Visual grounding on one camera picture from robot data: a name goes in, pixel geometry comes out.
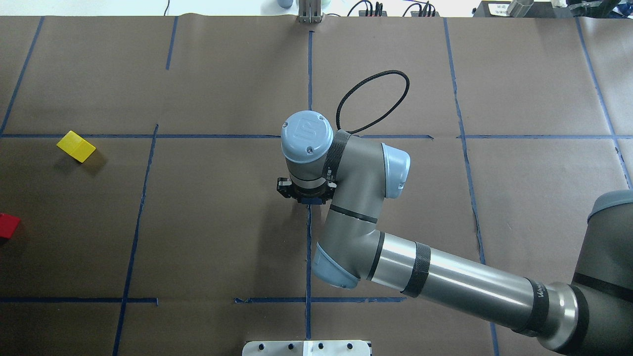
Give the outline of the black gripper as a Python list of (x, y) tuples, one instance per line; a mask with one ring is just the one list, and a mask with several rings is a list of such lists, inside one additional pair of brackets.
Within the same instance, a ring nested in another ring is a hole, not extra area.
[(325, 181), (323, 184), (314, 188), (304, 188), (296, 185), (290, 178), (280, 177), (276, 182), (276, 191), (284, 198), (292, 198), (297, 202), (299, 199), (305, 198), (321, 198), (323, 204), (328, 200), (332, 200), (337, 184)]

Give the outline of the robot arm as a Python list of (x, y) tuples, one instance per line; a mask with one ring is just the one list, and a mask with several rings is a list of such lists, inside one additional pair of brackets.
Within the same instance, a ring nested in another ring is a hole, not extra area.
[(324, 282), (353, 289), (363, 279), (423, 297), (537, 338), (566, 356), (632, 354), (632, 191), (595, 201), (569, 284), (545, 284), (378, 230), (384, 200), (396, 199), (407, 152), (339, 129), (311, 110), (281, 128), (286, 198), (330, 200), (312, 257)]

